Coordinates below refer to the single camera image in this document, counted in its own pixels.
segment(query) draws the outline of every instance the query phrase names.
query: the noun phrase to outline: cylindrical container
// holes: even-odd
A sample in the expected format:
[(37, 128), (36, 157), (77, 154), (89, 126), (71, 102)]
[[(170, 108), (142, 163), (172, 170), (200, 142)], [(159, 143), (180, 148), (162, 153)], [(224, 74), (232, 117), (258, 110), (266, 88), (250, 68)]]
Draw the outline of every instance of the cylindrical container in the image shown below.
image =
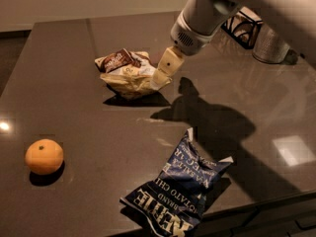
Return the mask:
[(265, 63), (278, 64), (283, 62), (289, 45), (267, 24), (263, 24), (258, 34), (253, 56)]

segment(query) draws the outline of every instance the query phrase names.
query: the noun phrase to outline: floor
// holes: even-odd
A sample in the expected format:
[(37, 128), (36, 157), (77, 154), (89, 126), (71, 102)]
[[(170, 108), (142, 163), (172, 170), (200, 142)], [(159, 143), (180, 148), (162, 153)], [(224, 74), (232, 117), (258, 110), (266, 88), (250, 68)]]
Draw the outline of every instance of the floor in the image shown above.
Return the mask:
[(0, 33), (0, 96), (19, 59), (30, 31)]

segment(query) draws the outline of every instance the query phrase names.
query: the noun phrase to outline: gray table surface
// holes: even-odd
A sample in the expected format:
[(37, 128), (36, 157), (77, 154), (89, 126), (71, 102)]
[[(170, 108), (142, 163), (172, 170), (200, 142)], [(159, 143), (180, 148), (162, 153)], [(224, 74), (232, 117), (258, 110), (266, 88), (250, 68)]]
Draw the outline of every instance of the gray table surface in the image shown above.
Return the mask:
[[(160, 94), (122, 106), (105, 87), (94, 59), (126, 48), (158, 62), (176, 15), (34, 26), (0, 99), (0, 121), (12, 127), (0, 131), (1, 236), (138, 229), (119, 198), (156, 178), (191, 126), (200, 155), (235, 160), (206, 214), (315, 191), (316, 76), (301, 59), (261, 63), (219, 31)], [(50, 185), (24, 163), (29, 145), (45, 137), (65, 153)]]

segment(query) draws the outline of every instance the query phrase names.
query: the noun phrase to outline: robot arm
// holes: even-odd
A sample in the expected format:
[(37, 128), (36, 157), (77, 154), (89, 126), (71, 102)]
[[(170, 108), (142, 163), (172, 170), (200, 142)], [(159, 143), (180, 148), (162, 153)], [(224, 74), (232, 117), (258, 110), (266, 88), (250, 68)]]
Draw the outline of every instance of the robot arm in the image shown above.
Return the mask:
[(171, 31), (185, 55), (198, 53), (242, 6), (253, 8), (292, 48), (316, 67), (315, 0), (189, 0)]

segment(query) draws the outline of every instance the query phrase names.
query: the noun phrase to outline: crumpled chip bag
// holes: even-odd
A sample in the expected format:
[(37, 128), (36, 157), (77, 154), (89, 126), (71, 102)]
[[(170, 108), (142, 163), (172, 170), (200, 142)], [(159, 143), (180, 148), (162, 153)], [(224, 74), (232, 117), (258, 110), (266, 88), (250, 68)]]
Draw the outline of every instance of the crumpled chip bag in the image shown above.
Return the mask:
[(168, 47), (155, 68), (145, 51), (119, 50), (95, 59), (100, 78), (109, 88), (127, 100), (153, 94), (171, 83), (171, 77), (184, 59), (175, 47)]
[(232, 164), (231, 157), (207, 161), (187, 130), (158, 178), (122, 197), (120, 202), (143, 213), (157, 236), (187, 237), (202, 220), (206, 195)]

